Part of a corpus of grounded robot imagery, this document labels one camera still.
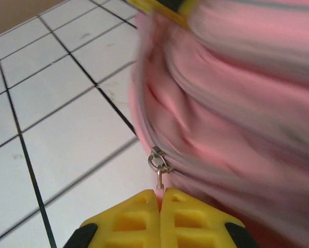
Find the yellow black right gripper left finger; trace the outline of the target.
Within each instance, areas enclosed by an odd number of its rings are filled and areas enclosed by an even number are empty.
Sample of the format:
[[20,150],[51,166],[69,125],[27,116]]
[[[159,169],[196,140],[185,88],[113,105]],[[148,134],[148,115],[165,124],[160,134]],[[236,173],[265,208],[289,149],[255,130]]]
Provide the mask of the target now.
[[85,220],[64,247],[161,247],[154,191],[144,190]]

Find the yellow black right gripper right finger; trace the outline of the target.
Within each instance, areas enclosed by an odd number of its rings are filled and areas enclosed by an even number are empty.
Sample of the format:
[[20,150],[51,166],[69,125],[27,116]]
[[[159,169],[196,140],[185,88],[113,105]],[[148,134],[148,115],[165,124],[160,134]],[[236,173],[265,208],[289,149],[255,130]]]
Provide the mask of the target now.
[[177,189],[161,206],[161,247],[257,247],[237,218]]

